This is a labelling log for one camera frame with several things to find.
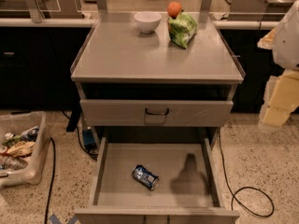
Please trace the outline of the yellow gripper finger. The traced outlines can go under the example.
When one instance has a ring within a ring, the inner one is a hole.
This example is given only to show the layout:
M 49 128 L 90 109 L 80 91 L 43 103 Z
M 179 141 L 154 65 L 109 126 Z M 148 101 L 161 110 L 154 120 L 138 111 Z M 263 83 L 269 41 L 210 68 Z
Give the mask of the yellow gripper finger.
M 299 107 L 299 72 L 285 70 L 266 83 L 258 127 L 263 132 L 281 128 Z

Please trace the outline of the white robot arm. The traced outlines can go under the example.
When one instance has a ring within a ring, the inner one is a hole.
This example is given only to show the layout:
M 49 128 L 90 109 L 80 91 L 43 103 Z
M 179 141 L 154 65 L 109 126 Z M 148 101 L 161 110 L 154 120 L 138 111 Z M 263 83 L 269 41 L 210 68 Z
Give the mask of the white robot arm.
M 284 69 L 265 86 L 259 129 L 274 132 L 299 107 L 299 1 L 295 1 L 278 26 L 260 39 L 258 47 L 271 49 L 274 63 Z

